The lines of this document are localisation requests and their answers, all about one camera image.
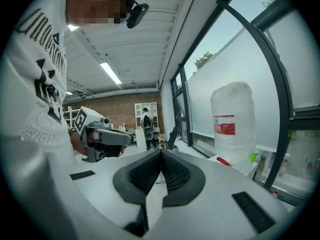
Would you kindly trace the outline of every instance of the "white plastic bag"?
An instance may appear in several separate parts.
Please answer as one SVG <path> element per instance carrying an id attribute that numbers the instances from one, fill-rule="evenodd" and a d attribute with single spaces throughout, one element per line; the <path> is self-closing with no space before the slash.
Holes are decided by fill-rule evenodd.
<path id="1" fill-rule="evenodd" d="M 231 165 L 250 162 L 256 146 L 255 105 L 245 82 L 233 82 L 212 93 L 214 146 L 217 156 Z"/>

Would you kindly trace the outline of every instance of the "white shelf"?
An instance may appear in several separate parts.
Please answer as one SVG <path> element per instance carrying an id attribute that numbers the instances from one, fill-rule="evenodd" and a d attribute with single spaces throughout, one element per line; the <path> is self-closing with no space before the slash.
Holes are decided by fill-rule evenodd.
<path id="1" fill-rule="evenodd" d="M 80 111 L 80 109 L 72 109 L 71 106 L 68 107 L 68 111 L 64 111 L 63 115 L 64 116 L 69 116 L 69 118 L 64 119 L 67 124 L 72 127 L 73 126 L 73 121 L 76 119 L 78 112 Z"/>

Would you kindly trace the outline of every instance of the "brick wall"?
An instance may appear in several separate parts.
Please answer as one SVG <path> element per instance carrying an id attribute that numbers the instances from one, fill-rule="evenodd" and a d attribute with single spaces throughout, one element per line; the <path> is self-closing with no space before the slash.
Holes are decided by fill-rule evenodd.
<path id="1" fill-rule="evenodd" d="M 91 108 L 104 117 L 109 118 L 114 128 L 125 123 L 127 129 L 136 129 L 135 103 L 156 102 L 160 133 L 164 133 L 164 117 L 162 114 L 161 96 L 159 92 L 145 92 L 135 94 L 123 94 L 102 98 L 93 98 L 86 101 L 68 104 L 73 109 L 81 106 Z"/>

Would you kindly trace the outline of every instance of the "black metal frame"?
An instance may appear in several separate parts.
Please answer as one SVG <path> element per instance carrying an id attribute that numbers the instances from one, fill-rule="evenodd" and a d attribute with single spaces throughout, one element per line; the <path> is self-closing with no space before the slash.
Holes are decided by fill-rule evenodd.
<path id="1" fill-rule="evenodd" d="M 227 5 L 221 0 L 217 0 L 217 4 L 229 13 L 231 13 L 249 32 L 253 37 L 259 48 L 261 49 L 273 76 L 275 88 L 277 91 L 278 102 L 279 102 L 279 113 L 280 113 L 280 126 L 279 126 L 279 138 L 278 145 L 276 148 L 276 154 L 274 162 L 269 173 L 267 180 L 265 181 L 264 188 L 270 189 L 275 178 L 277 177 L 278 171 L 280 170 L 283 158 L 288 148 L 288 129 L 290 120 L 290 101 L 291 93 L 288 84 L 288 79 L 284 72 L 282 63 L 279 62 L 279 56 L 263 34 L 263 32 L 254 27 L 249 21 L 247 21 L 239 12 Z"/>
<path id="2" fill-rule="evenodd" d="M 254 20 L 248 22 L 240 13 L 230 7 L 228 4 L 231 0 L 217 0 L 218 6 L 214 9 L 210 17 L 207 19 L 203 28 L 197 35 L 193 44 L 189 48 L 185 57 L 183 58 L 175 77 L 180 73 L 180 76 L 185 77 L 186 73 L 183 65 L 188 61 L 190 56 L 193 54 L 199 43 L 202 41 L 204 36 L 207 34 L 212 25 L 216 22 L 217 18 L 221 15 L 224 10 L 231 13 L 249 32 L 253 37 L 259 48 L 261 49 L 273 76 L 275 87 L 277 90 L 278 102 L 279 102 L 279 114 L 280 114 L 280 126 L 279 126 L 279 138 L 277 144 L 277 150 L 274 158 L 274 162 L 268 178 L 263 184 L 263 187 L 267 190 L 274 188 L 273 183 L 278 175 L 278 171 L 281 167 L 283 158 L 286 154 L 289 145 L 288 131 L 289 130 L 320 130 L 320 106 L 308 107 L 302 109 L 293 109 L 293 101 L 291 95 L 291 89 L 289 85 L 289 80 L 287 77 L 287 70 L 280 60 L 280 56 L 274 48 L 273 40 L 269 40 L 264 31 L 270 28 L 273 24 L 278 22 L 281 18 L 285 17 L 287 14 L 295 10 L 295 7 L 289 0 L 276 0 L 268 8 L 266 8 L 262 13 L 260 13 Z M 189 100 L 187 99 L 186 90 L 186 78 L 181 78 L 182 82 L 182 93 L 185 103 L 186 111 L 186 122 L 189 127 L 188 130 L 188 146 L 192 146 L 195 150 L 200 152 L 205 157 L 210 157 L 205 154 L 203 150 L 193 145 L 192 133 L 189 132 L 191 128 L 190 114 L 189 114 Z M 290 203 L 294 203 L 295 198 L 290 199 Z"/>
<path id="3" fill-rule="evenodd" d="M 181 78 L 181 88 L 178 89 L 177 86 L 177 76 L 180 74 Z M 173 101 L 173 110 L 174 110 L 174 121 L 175 121 L 175 126 L 179 129 L 179 135 L 181 139 L 187 143 L 188 146 L 191 146 L 193 143 L 192 139 L 192 133 L 190 132 L 190 115 L 189 115 L 189 104 L 188 104 L 188 94 L 186 90 L 186 82 L 187 82 L 187 77 L 186 77 L 186 72 L 183 66 L 179 65 L 177 71 L 175 72 L 173 79 L 171 80 L 171 91 L 172 91 L 172 101 Z M 175 105 L 175 99 L 179 95 L 183 95 L 183 100 L 184 100 L 184 114 L 185 117 L 177 117 L 177 111 L 176 111 L 176 106 Z M 179 126 L 179 122 L 183 121 L 186 122 L 186 132 L 187 132 L 187 139 L 185 140 L 182 136 L 182 127 Z"/>

